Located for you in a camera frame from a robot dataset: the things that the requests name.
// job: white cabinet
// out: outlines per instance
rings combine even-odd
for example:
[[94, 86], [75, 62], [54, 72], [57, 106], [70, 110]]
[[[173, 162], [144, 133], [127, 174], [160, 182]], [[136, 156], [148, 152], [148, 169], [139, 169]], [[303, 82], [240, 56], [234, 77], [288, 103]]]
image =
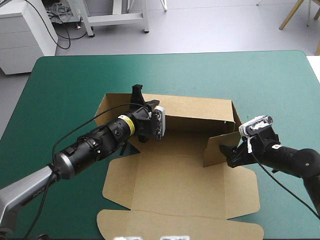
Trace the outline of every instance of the white cabinet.
[[[29, 0], [44, 19], [53, 39], [58, 36], [41, 0]], [[0, 7], [0, 68], [5, 74], [31, 72], [37, 59], [54, 56], [57, 45], [33, 7], [12, 0]]]

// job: open cardboard box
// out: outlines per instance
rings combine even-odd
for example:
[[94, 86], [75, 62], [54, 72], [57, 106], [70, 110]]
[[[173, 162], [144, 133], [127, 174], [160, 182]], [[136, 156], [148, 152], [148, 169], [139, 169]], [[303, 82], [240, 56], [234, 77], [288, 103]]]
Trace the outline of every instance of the open cardboard box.
[[[237, 145], [241, 124], [231, 100], [143, 94], [160, 100], [166, 111], [162, 140], [141, 143], [140, 153], [110, 162], [103, 196], [130, 210], [102, 210], [97, 225], [107, 240], [139, 236], [190, 236], [191, 240], [261, 240], [259, 225], [227, 219], [255, 213], [260, 208], [253, 171], [230, 168], [219, 144]], [[129, 103], [131, 94], [108, 93], [97, 114]], [[102, 125], [126, 107], [96, 119]]]

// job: white drawer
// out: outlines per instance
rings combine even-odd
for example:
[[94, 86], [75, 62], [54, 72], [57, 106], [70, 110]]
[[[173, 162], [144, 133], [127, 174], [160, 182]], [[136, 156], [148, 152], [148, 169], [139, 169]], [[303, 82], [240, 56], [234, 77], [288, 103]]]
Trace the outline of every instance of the white drawer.
[[30, 31], [30, 28], [23, 16], [0, 18], [0, 34], [27, 32], [27, 31]]
[[31, 31], [0, 34], [0, 49], [37, 46], [38, 43]]
[[30, 73], [42, 56], [39, 46], [0, 49], [0, 68], [5, 74]]

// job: green table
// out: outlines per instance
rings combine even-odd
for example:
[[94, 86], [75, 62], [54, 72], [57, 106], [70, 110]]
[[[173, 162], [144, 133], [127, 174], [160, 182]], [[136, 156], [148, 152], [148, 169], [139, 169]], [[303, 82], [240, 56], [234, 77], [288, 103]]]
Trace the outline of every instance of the green table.
[[[42, 57], [0, 142], [0, 188], [50, 162], [55, 141], [91, 118], [104, 93], [129, 93], [137, 83], [144, 93], [231, 99], [242, 122], [271, 115], [283, 144], [320, 151], [320, 84], [300, 51]], [[101, 238], [97, 213], [122, 209], [102, 196], [109, 160], [55, 184], [31, 235]], [[261, 225], [265, 238], [320, 237], [320, 222], [304, 206], [259, 166], [249, 168], [257, 174], [261, 209], [237, 221]], [[276, 176], [311, 204], [300, 179]], [[40, 200], [22, 210], [16, 234], [9, 237], [23, 237]]]

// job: yellow band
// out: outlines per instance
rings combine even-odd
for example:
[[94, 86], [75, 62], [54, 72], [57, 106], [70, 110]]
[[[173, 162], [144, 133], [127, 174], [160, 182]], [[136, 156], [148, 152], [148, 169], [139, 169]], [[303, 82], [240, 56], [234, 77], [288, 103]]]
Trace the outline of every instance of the yellow band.
[[129, 128], [130, 128], [130, 136], [133, 135], [135, 133], [135, 125], [134, 125], [134, 122], [126, 115], [120, 115], [118, 116], [118, 119], [122, 119], [124, 120]]

